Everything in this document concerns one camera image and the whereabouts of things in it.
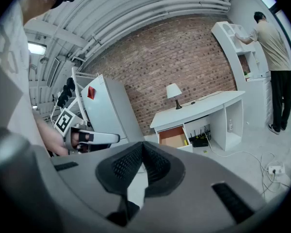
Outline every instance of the electrical cable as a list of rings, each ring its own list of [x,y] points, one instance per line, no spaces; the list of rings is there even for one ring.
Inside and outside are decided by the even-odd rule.
[[[219,154],[217,154],[215,151],[213,151],[212,146],[211,146],[211,144],[210,144],[210,141],[208,140],[208,137],[207,137],[206,134],[205,134],[205,136],[206,136],[206,139],[207,139],[207,141],[208,141],[208,143],[209,143],[209,147],[210,147],[211,151],[212,151],[214,154],[216,154],[216,155],[218,155],[218,156],[220,156],[220,157],[230,157],[230,156],[232,156],[232,155],[234,155],[234,154],[236,154],[236,153],[244,152],[244,153],[248,153],[248,154],[250,154],[251,156],[253,156],[254,158],[257,159],[257,161],[260,163],[260,168],[261,168],[261,172],[262,172],[262,189],[263,189],[263,193],[262,193],[262,194],[264,194],[264,199],[265,199],[265,192],[266,192],[267,190],[269,190],[269,191],[271,191],[271,192],[277,192],[277,191],[279,190],[281,184],[289,188],[288,185],[283,184],[282,182],[279,182],[279,181],[275,181],[275,175],[274,175],[274,178],[273,178],[273,180],[272,180],[272,179],[270,178],[268,172],[267,172],[267,167],[269,166],[269,164],[270,164],[270,163],[274,160],[274,158],[275,158],[275,155],[274,155],[273,153],[271,153],[271,152],[264,152],[264,153],[262,153],[261,160],[259,160],[256,156],[254,156],[253,154],[251,154],[251,153],[249,153],[249,152],[247,152],[247,151],[239,151],[239,152],[236,152],[236,153],[232,153],[232,154],[230,154],[230,155],[223,156],[223,155],[219,155]],[[271,160],[269,163],[267,163],[267,165],[266,165],[265,167],[263,167],[263,165],[262,165],[262,159],[263,159],[263,154],[265,154],[265,153],[269,153],[269,154],[271,154],[271,155],[273,156],[273,158],[272,158],[272,160]],[[278,183],[278,184],[279,184],[279,187],[276,189],[276,191],[273,191],[273,190],[270,189],[271,184],[270,184],[269,186],[267,186],[267,185],[265,184],[265,182],[264,182],[264,173],[265,173],[265,172],[266,172],[266,174],[267,174],[268,179],[271,181],[271,184],[273,184],[273,183]]]
[[[218,95],[218,94],[220,94],[220,93],[222,93],[222,92],[224,92],[224,91],[220,91],[219,93],[213,94],[213,95],[211,95],[211,96],[207,96],[207,97],[205,97],[205,98],[203,98],[203,99],[196,99],[196,100],[194,100],[194,101],[192,101],[192,102],[195,103],[195,102],[198,102],[198,101],[201,101],[201,100],[204,100],[204,99],[210,98],[210,97],[212,97],[212,96]],[[192,105],[192,103],[190,103],[190,104],[188,104],[188,105],[182,105],[182,107],[189,106],[189,105]]]
[[[273,180],[272,180],[272,182],[269,184],[269,186],[267,187],[267,189],[269,189],[270,188],[270,186],[274,183],[274,180],[275,180],[275,175],[276,175],[276,171],[274,170],[273,171],[273,173],[274,173],[274,177],[273,177]],[[264,190],[262,193],[261,193],[261,195],[262,194],[264,194],[264,198],[265,198],[265,192],[267,191],[267,189],[266,190]]]

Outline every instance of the desk leg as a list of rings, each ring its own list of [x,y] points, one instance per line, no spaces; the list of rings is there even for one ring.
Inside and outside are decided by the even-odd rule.
[[[211,138],[223,149],[226,149],[227,121],[226,109],[218,110],[209,115]]]

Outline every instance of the white refrigerator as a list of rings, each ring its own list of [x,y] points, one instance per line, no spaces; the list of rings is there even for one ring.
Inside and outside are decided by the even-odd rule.
[[[93,98],[88,97],[89,87],[94,89]],[[120,142],[112,144],[111,147],[128,142],[144,141],[125,87],[121,82],[100,75],[81,91],[81,95],[94,131],[120,135]]]

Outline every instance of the lamp base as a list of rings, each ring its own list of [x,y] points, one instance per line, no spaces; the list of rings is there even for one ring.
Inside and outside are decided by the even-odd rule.
[[[181,109],[182,106],[179,104],[178,99],[176,99],[176,110]]]

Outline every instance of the brick wall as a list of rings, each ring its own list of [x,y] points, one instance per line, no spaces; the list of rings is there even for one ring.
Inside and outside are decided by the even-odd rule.
[[[144,135],[155,113],[175,107],[166,86],[176,83],[180,104],[215,91],[236,90],[229,63],[211,33],[223,15],[189,15],[143,27],[105,50],[84,70],[121,81]]]
[[[249,68],[249,65],[248,65],[248,62],[247,62],[245,55],[239,55],[238,58],[239,58],[239,61],[242,65],[242,70],[244,72],[246,72],[247,74],[250,73],[250,68]]]

